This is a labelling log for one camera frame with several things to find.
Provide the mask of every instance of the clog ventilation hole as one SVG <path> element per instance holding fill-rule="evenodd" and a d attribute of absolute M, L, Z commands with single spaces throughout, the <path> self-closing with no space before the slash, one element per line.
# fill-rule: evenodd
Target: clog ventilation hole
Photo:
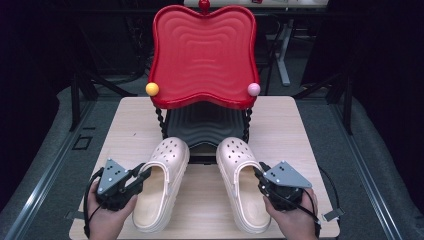
<path fill-rule="evenodd" d="M 174 143 L 173 140 L 169 141 L 169 142 L 162 142 L 162 144 L 160 146 L 158 146 L 156 148 L 156 152 L 153 154 L 153 158 L 157 159 L 159 157 L 166 159 L 166 161 L 168 162 L 168 156 L 171 156 L 172 158 L 175 158 L 175 154 L 172 154 L 172 151 L 174 148 L 177 148 L 178 144 Z"/>
<path fill-rule="evenodd" d="M 234 141 L 231 140 L 230 143 L 227 143 L 227 148 L 230 150 L 230 154 L 228 155 L 228 158 L 234 159 L 234 163 L 237 163 L 238 159 L 241 159 L 242 157 L 251 158 L 252 155 L 249 154 L 250 150 L 246 143 L 243 141 Z"/>

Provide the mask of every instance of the cable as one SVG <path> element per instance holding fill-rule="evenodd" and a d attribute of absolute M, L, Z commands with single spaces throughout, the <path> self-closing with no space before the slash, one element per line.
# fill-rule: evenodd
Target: cable
<path fill-rule="evenodd" d="M 332 188 L 333 188 L 333 192 L 334 192 L 334 196 L 336 198 L 336 207 L 340 208 L 340 200 L 339 200 L 339 194 L 337 193 L 337 189 L 336 189 L 336 185 L 333 182 L 333 179 L 331 179 L 330 175 L 323 169 L 321 168 L 321 166 L 318 165 L 319 170 L 324 173 L 324 175 L 327 177 L 328 181 L 330 182 Z M 340 227 L 340 217 L 337 219 L 337 224 Z"/>
<path fill-rule="evenodd" d="M 104 170 L 104 168 L 102 167 L 102 168 L 100 168 L 99 169 L 99 171 L 97 171 L 92 177 L 91 177 L 91 179 L 90 179 L 90 181 L 88 182 L 88 185 L 87 185 L 87 187 L 85 188 L 85 193 L 84 193 L 84 207 L 83 207 L 83 209 L 84 209 L 84 223 L 85 223 L 85 226 L 84 226 L 84 233 L 85 233 L 85 235 L 87 236 L 87 238 L 90 238 L 90 220 L 91 220 L 91 218 L 93 217 L 93 215 L 94 215 L 94 213 L 100 208 L 100 206 L 99 206 L 99 208 L 97 208 L 94 212 L 93 212 L 93 214 L 91 214 L 91 216 L 90 217 L 88 217 L 88 204 L 87 204 L 87 199 L 88 199 L 88 194 L 90 193 L 90 188 L 91 188 L 91 185 L 93 185 L 93 182 L 94 182 L 94 180 L 96 180 L 96 178 L 98 178 L 98 177 L 100 177 L 100 176 L 102 176 L 102 174 L 103 174 L 103 170 Z"/>

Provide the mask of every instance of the cream clog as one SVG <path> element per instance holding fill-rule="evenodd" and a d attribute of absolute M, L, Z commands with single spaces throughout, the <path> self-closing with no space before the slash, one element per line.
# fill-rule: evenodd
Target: cream clog
<path fill-rule="evenodd" d="M 151 167 L 152 173 L 144 181 L 133 212 L 133 222 L 139 231 L 158 232 L 167 226 L 189 158 L 187 144 L 170 137 L 157 146 L 140 169 L 143 172 Z"/>
<path fill-rule="evenodd" d="M 266 212 L 253 167 L 262 170 L 243 140 L 229 137 L 217 148 L 216 159 L 225 182 L 237 227 L 248 233 L 262 233 L 271 222 Z"/>

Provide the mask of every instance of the desk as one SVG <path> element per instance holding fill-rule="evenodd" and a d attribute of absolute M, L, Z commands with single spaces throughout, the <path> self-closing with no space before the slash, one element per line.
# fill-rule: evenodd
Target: desk
<path fill-rule="evenodd" d="M 199 0 L 184 0 L 186 7 L 197 8 Z M 263 0 L 261 4 L 252 3 L 252 0 L 210 0 L 211 8 L 224 7 L 227 5 L 241 5 L 247 8 L 272 8 L 287 11 L 289 8 L 309 8 L 309 9 L 325 9 L 328 0 Z M 287 46 L 289 44 L 291 32 L 293 28 L 293 20 L 289 20 L 284 24 L 283 32 L 281 33 L 280 52 L 277 54 L 277 64 L 280 71 L 281 82 L 283 86 L 290 86 L 289 75 L 284 64 Z"/>
<path fill-rule="evenodd" d="M 147 161 L 162 140 L 156 117 L 150 98 L 122 99 L 93 173 L 105 165 L 108 157 L 126 169 Z M 259 161 L 274 166 L 279 161 L 286 160 L 312 183 L 318 197 L 318 217 L 323 222 L 321 237 L 336 237 L 339 234 L 337 222 L 325 222 L 321 217 L 322 213 L 331 211 L 332 207 L 293 98 L 258 97 L 253 107 L 249 146 Z M 85 238 L 83 226 L 83 220 L 75 219 L 69 236 L 72 239 Z M 141 233 L 133 225 L 130 216 L 119 237 L 281 239 L 282 234 L 274 220 L 264 233 L 241 232 L 234 223 L 230 201 L 217 165 L 189 164 L 168 226 L 158 233 Z"/>

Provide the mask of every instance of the robotic hand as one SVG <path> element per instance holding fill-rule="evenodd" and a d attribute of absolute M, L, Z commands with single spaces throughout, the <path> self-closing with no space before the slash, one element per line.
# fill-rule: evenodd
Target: robotic hand
<path fill-rule="evenodd" d="M 321 222 L 316 217 L 315 209 L 311 212 L 300 205 L 303 192 L 306 192 L 304 188 L 311 188 L 312 184 L 285 161 L 281 161 L 273 168 L 263 162 L 259 164 L 264 172 L 255 167 L 254 171 L 255 176 L 259 179 L 260 192 L 268 197 L 277 211 L 300 209 L 310 215 L 314 219 L 315 235 L 318 238 Z"/>
<path fill-rule="evenodd" d="M 91 177 L 84 195 L 84 232 L 88 238 L 90 237 L 89 223 L 92 216 L 88 216 L 87 199 L 94 180 L 100 177 L 99 186 L 96 191 L 96 200 L 99 203 L 99 208 L 118 211 L 125 207 L 133 195 L 143 191 L 143 182 L 150 177 L 151 174 L 151 168 L 140 172 L 143 165 L 144 163 L 132 170 L 126 170 L 117 162 L 108 159 L 106 166 Z M 126 182 L 132 177 L 136 179 L 126 186 Z"/>

